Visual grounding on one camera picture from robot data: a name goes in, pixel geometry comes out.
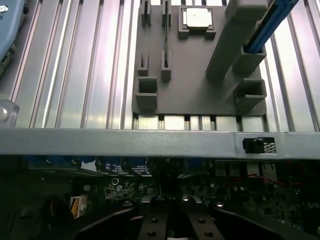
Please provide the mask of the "green motherboard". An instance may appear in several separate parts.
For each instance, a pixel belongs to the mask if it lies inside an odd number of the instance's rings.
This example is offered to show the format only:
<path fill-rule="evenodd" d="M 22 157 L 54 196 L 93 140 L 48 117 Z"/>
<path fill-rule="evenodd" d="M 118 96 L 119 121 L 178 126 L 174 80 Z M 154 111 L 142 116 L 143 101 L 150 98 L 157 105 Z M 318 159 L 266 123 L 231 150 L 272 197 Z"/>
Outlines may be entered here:
<path fill-rule="evenodd" d="M 152 176 L 154 158 L 99 157 L 82 168 L 93 172 L 83 192 L 92 206 L 121 199 L 144 201 L 158 193 Z M 237 161 L 182 159 L 178 176 L 183 196 L 204 205 L 230 202 L 320 240 L 320 166 L 297 160 Z M 240 176 L 215 176 L 215 162 L 237 162 Z"/>

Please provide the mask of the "silver rear port block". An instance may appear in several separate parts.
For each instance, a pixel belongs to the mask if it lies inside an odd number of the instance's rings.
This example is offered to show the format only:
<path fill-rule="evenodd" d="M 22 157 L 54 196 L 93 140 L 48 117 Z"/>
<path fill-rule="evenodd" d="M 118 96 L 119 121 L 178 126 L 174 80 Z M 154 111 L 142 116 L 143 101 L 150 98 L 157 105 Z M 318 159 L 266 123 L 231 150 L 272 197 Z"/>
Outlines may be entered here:
<path fill-rule="evenodd" d="M 239 177 L 241 175 L 240 164 L 233 161 L 216 161 L 214 171 L 217 177 Z"/>

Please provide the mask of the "hard disk in blue caddy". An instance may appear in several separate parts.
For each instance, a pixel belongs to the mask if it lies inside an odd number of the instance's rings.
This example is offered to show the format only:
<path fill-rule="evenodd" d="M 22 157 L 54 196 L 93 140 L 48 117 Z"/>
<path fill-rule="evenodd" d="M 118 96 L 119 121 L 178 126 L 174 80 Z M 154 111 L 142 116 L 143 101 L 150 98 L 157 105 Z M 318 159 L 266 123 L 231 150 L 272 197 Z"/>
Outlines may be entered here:
<path fill-rule="evenodd" d="M 275 32 L 280 23 L 290 14 L 299 0 L 269 0 L 268 10 L 254 31 L 244 52 L 257 54 L 262 51 L 267 40 Z"/>

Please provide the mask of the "white power connector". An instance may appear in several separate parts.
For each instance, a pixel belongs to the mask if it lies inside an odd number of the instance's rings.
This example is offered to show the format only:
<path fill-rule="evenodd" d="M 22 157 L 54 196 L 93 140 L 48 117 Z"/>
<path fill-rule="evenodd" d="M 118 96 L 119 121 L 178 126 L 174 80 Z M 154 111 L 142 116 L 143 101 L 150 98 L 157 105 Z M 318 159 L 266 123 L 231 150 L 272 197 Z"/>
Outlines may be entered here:
<path fill-rule="evenodd" d="M 77 219 L 77 218 L 83 216 L 86 212 L 86 208 L 87 208 L 87 196 L 86 195 L 71 197 L 69 209 L 70 209 L 74 219 Z"/>

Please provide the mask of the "black open PC case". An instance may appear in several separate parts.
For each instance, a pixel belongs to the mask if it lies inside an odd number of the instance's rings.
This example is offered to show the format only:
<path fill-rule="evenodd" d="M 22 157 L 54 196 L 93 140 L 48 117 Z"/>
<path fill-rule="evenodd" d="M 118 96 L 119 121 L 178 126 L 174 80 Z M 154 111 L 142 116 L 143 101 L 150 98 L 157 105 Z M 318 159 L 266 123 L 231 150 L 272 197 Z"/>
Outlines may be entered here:
<path fill-rule="evenodd" d="M 18 128 L 20 108 L 0 100 L 0 240 L 71 240 L 71 197 L 87 196 L 84 163 L 98 158 L 299 161 L 320 166 L 320 130 L 271 132 L 266 118 L 154 116 L 129 129 Z M 180 234 L 194 240 L 185 215 Z"/>

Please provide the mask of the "light blue handheld device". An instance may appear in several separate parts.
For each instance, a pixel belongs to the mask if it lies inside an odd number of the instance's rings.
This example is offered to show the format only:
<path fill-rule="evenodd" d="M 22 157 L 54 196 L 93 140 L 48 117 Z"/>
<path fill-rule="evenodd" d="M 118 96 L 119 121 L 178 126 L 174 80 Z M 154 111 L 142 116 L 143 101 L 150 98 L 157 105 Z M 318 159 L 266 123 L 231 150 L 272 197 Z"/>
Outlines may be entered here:
<path fill-rule="evenodd" d="M 0 76 L 17 51 L 15 41 L 28 13 L 28 0 L 0 0 Z"/>

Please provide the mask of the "silver CPU chip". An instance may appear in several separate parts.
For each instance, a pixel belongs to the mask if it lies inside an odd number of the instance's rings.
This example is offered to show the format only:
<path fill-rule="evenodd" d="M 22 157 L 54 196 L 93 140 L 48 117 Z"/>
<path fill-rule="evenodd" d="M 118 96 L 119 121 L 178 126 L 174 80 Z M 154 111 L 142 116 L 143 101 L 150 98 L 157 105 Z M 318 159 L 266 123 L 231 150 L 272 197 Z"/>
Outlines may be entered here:
<path fill-rule="evenodd" d="M 189 29 L 208 29 L 213 26 L 212 11 L 207 8 L 186 8 L 182 10 L 182 21 Z"/>

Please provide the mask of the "gray parts rack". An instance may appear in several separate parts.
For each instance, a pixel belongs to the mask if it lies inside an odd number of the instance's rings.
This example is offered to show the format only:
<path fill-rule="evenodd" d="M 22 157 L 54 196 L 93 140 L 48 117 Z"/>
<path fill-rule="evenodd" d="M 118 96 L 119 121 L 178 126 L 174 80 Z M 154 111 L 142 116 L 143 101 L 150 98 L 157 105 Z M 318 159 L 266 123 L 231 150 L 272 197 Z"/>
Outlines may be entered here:
<path fill-rule="evenodd" d="M 183 10 L 211 10 L 213 26 L 187 28 Z M 257 117 L 266 113 L 259 65 L 245 45 L 268 10 L 267 0 L 227 6 L 152 5 L 140 0 L 132 110 L 139 115 Z"/>

